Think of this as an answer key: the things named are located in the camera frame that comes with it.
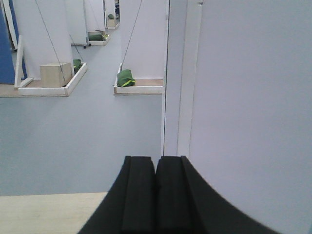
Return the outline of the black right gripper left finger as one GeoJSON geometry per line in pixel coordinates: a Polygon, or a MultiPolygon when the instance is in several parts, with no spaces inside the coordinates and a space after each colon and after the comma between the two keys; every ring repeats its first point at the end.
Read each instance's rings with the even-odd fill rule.
{"type": "Polygon", "coordinates": [[[81,234],[153,234],[156,178],[147,156],[126,156],[107,195],[81,234]]]}

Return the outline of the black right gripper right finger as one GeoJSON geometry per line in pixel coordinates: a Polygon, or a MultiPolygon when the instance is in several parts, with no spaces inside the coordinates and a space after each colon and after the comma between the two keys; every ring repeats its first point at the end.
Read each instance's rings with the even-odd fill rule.
{"type": "Polygon", "coordinates": [[[185,156],[162,156],[156,169],[158,234],[274,234],[236,208],[185,156]]]}

